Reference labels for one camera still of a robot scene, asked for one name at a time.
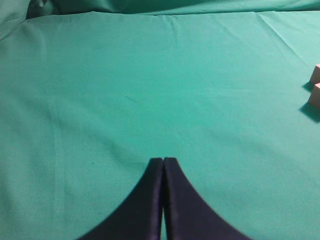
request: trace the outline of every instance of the table surface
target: table surface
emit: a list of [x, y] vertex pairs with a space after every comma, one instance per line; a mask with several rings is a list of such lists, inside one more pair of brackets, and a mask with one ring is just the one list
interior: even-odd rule
[[75, 239], [152, 157], [253, 239], [317, 239], [319, 27], [317, 11], [24, 21], [0, 41], [2, 239]]

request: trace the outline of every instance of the green cloth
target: green cloth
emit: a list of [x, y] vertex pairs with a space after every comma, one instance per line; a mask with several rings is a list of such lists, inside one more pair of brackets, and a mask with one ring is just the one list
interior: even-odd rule
[[320, 10], [319, 0], [55, 0], [61, 14], [203, 14]]
[[318, 239], [319, 28], [317, 11], [24, 21], [0, 41], [0, 239], [79, 237], [165, 156], [253, 239]]

